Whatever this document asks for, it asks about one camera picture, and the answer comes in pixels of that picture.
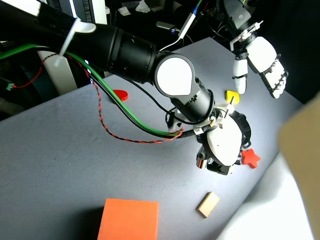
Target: white zip tie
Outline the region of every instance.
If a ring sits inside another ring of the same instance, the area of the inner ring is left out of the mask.
[[[73,37],[74,37],[74,35],[76,33],[76,28],[77,28],[77,25],[79,23],[81,23],[81,19],[79,17],[76,17],[72,27],[70,28],[70,31],[69,31],[68,35],[66,36],[66,39],[64,40],[64,43],[63,43],[63,45],[61,47],[61,50],[60,50],[60,52],[58,54],[58,57],[55,60],[55,63],[54,63],[55,67],[58,67],[61,59],[63,58],[63,56],[64,56],[69,44],[71,43],[71,41],[72,41],[72,39],[73,39]]]

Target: star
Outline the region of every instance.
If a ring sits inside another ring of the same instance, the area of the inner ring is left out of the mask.
[[[253,169],[258,167],[258,161],[260,159],[261,157],[256,155],[253,149],[242,151],[242,164],[248,164]]]

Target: white robotic hand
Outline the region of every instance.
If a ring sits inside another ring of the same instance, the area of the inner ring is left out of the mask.
[[[251,69],[261,76],[271,96],[278,99],[285,90],[288,72],[285,71],[280,63],[280,55],[277,55],[276,50],[270,42],[261,36],[256,37],[253,34],[260,28],[261,23],[256,22],[251,25],[230,42],[232,52],[235,50],[234,44],[238,41],[241,46],[245,46],[240,48],[242,51],[235,56],[233,79],[237,92],[244,94],[247,85],[247,63],[249,60]]]

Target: gray table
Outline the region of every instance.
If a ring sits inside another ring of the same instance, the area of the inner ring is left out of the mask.
[[[234,90],[234,56],[207,38],[177,51],[212,89],[217,103]],[[115,89],[129,92],[127,105],[149,125],[165,130],[164,113],[117,76]],[[145,88],[165,107],[170,101]],[[103,96],[110,130],[119,136],[153,140],[134,127]],[[196,167],[200,145],[193,137],[163,144],[135,144],[112,138],[102,128],[97,93],[88,85],[0,122],[0,236],[10,240],[95,239],[106,198],[158,201],[159,240],[214,239],[266,171],[277,149],[279,127],[301,104],[288,93],[270,97],[260,77],[249,72],[236,109],[246,114],[256,169],[237,166],[224,176]],[[208,219],[196,211],[207,192],[220,202]]]

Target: orange block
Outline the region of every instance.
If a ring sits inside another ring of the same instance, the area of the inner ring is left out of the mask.
[[[107,198],[98,240],[156,240],[159,203]]]

